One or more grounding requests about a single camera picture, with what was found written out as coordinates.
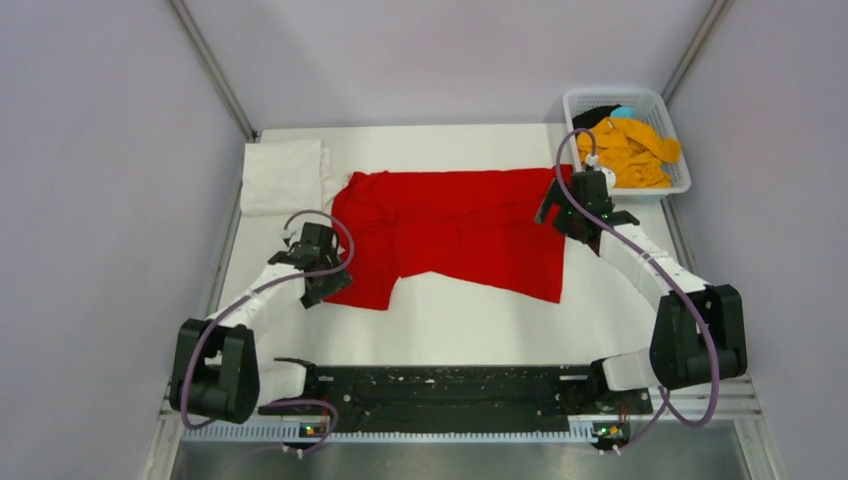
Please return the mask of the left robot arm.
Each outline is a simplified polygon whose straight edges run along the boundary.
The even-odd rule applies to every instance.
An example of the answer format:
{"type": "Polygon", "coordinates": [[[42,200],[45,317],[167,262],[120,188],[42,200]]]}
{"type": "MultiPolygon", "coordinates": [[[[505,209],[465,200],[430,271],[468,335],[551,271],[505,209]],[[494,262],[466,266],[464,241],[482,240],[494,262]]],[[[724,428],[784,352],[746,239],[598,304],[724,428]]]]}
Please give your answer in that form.
{"type": "Polygon", "coordinates": [[[257,343],[296,306],[314,307],[351,286],[355,253],[348,229],[305,223],[289,233],[258,278],[227,306],[180,327],[169,402],[190,430],[214,421],[241,424],[283,400],[297,413],[319,404],[320,386],[301,360],[260,359],[257,343]]]}

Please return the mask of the red t-shirt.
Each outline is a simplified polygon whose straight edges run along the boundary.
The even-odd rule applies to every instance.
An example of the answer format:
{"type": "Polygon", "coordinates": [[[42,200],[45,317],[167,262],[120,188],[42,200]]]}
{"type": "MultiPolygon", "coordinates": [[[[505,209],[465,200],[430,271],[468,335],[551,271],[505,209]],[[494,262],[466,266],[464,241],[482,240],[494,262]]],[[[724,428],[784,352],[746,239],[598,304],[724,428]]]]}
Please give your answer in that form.
{"type": "Polygon", "coordinates": [[[351,235],[351,286],[330,302],[385,311],[396,282],[424,273],[559,302],[565,238],[535,217],[552,168],[355,172],[332,215],[351,235]]]}

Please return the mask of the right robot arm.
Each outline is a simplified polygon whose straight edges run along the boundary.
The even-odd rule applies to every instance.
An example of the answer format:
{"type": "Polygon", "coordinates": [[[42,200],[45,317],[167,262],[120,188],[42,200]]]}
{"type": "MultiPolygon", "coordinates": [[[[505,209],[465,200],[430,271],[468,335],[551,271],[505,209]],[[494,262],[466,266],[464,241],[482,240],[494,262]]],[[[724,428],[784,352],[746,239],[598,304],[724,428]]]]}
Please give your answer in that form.
{"type": "Polygon", "coordinates": [[[601,172],[578,172],[568,183],[553,180],[535,221],[587,245],[655,312],[647,347],[592,363],[586,397],[594,409],[614,411],[629,390],[676,390],[746,373],[740,292],[689,272],[653,242],[635,216],[615,210],[601,172]]]}

